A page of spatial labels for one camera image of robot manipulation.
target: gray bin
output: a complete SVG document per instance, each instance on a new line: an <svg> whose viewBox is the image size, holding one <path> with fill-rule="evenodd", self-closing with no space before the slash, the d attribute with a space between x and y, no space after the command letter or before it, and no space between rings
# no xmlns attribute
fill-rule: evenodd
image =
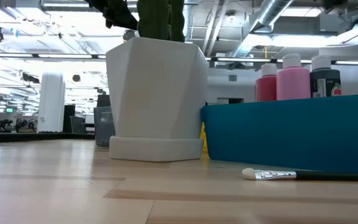
<svg viewBox="0 0 358 224"><path fill-rule="evenodd" d="M109 147L110 137L116 135L110 106L93 108L96 145Z"/></svg>

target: metal ferrule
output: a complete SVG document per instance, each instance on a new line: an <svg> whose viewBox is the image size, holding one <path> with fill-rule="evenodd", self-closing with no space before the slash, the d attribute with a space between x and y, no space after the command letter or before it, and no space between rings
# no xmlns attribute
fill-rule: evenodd
<svg viewBox="0 0 358 224"><path fill-rule="evenodd" d="M296 172L255 170L255 178L256 180L294 180Z"/></svg>

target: brush handle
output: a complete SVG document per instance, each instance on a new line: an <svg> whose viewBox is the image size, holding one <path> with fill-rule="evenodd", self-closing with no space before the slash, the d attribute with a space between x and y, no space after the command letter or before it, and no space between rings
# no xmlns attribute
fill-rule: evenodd
<svg viewBox="0 0 358 224"><path fill-rule="evenodd" d="M296 171L297 180L358 181L358 174L332 174L326 172Z"/></svg>

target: black paint bottle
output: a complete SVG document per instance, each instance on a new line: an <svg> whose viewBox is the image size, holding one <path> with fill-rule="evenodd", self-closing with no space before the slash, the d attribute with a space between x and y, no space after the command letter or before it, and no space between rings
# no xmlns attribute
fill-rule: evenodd
<svg viewBox="0 0 358 224"><path fill-rule="evenodd" d="M312 98L341 96L341 73L331 69L329 56L319 55L311 59L310 90Z"/></svg>

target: plant pot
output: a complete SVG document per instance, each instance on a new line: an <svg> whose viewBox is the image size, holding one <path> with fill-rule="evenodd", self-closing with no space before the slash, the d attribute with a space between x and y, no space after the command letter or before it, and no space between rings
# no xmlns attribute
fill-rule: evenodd
<svg viewBox="0 0 358 224"><path fill-rule="evenodd" d="M197 45L133 38L106 54L116 135L110 157L199 159L207 62Z"/></svg>

